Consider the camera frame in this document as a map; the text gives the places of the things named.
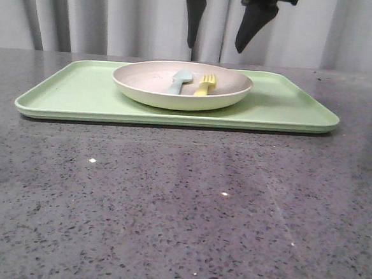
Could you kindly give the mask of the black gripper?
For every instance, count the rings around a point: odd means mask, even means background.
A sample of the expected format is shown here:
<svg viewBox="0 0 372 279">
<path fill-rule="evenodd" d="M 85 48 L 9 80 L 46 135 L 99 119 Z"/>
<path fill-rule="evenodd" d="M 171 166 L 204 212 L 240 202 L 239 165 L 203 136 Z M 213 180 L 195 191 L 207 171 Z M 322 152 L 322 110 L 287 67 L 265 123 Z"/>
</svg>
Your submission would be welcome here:
<svg viewBox="0 0 372 279">
<path fill-rule="evenodd" d="M 241 0 L 241 4 L 246 8 L 235 40 L 235 47 L 239 54 L 244 51 L 252 38 L 276 17 L 279 10 L 276 4 L 279 1 L 296 5 L 299 0 Z M 206 8 L 206 0 L 186 0 L 186 4 L 188 14 L 187 45 L 192 48 L 196 42 L 198 28 Z"/>
</svg>

